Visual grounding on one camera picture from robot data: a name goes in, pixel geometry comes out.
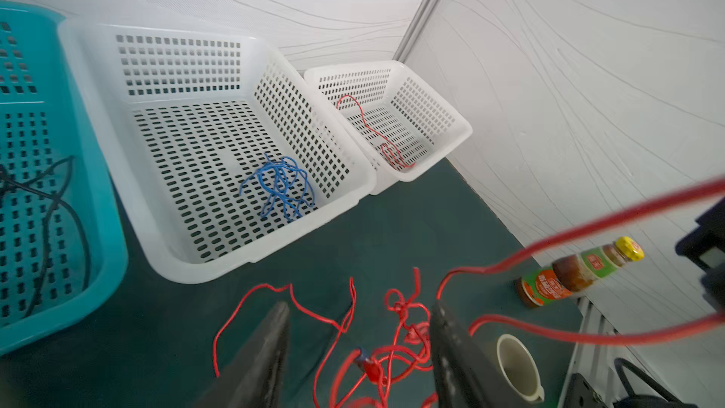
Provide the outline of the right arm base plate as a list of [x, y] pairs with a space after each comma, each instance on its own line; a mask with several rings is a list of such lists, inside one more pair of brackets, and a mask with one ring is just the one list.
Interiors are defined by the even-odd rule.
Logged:
[[591, 385], [581, 373], [573, 373], [564, 390], [560, 407], [562, 408], [605, 408], [612, 407], [617, 389], [613, 378], [609, 378], [603, 387]]

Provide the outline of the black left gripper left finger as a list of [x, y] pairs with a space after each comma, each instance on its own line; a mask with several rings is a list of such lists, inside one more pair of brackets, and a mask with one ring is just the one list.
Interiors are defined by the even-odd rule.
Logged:
[[196, 406], [278, 407], [289, 343], [290, 309], [280, 301]]

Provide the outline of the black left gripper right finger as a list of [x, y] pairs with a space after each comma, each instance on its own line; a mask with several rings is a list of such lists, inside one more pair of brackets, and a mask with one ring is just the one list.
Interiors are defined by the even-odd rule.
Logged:
[[524, 407], [444, 302], [430, 308], [430, 347], [440, 407]]

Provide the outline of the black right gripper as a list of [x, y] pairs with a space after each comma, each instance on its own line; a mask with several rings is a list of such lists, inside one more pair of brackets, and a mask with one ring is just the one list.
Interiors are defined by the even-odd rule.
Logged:
[[718, 312], [724, 311], [724, 199], [701, 215], [697, 228], [681, 239], [676, 254], [698, 266], [704, 299]]

